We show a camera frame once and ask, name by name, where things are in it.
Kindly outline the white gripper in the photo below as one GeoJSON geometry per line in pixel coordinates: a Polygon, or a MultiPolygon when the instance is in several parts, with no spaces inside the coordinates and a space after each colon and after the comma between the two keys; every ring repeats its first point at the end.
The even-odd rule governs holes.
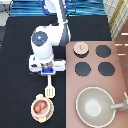
{"type": "Polygon", "coordinates": [[[41,64],[34,55],[29,57],[29,70],[41,75],[54,75],[57,71],[66,69],[66,61],[54,59],[49,63],[41,64]]]}

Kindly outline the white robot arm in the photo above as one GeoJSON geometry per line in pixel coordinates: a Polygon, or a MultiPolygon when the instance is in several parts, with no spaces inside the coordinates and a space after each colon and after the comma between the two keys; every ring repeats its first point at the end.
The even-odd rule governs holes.
{"type": "Polygon", "coordinates": [[[38,26],[31,35],[33,54],[29,57],[29,70],[41,75],[54,75],[66,69],[66,61],[55,60],[53,46],[64,46],[70,42],[71,34],[62,0],[49,0],[57,12],[58,25],[38,26]]]}

